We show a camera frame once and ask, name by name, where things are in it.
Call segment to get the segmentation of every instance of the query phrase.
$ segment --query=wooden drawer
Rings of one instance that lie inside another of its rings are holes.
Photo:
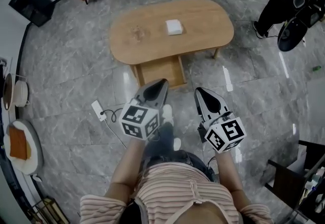
[[[180,56],[171,56],[133,65],[132,70],[139,86],[162,78],[168,80],[169,88],[176,88],[186,84]]]

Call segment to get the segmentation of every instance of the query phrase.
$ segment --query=white cable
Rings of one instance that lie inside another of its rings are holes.
[[[114,131],[110,128],[110,126],[107,124],[106,119],[104,120],[105,124],[107,125],[108,129],[117,137],[118,140],[120,140],[121,144],[126,148],[126,146],[123,144],[122,140],[117,136],[117,134],[114,133]]]

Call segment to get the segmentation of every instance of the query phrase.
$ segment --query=blue pants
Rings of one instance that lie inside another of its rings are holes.
[[[162,125],[147,144],[143,153],[140,171],[153,165],[168,162],[178,162],[195,167],[203,172],[210,181],[215,181],[212,168],[206,167],[204,162],[196,155],[184,150],[174,151],[173,125],[169,122]]]

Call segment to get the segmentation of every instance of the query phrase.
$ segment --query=white marker cube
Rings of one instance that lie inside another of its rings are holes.
[[[159,126],[159,111],[126,103],[119,123],[124,134],[146,140]]]
[[[218,153],[237,146],[245,137],[246,131],[239,117],[210,126],[205,139]]]

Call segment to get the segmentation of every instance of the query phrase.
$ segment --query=green object on floor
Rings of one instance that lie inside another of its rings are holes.
[[[321,69],[321,66],[316,66],[313,68],[313,71],[316,72],[316,71],[319,71]]]

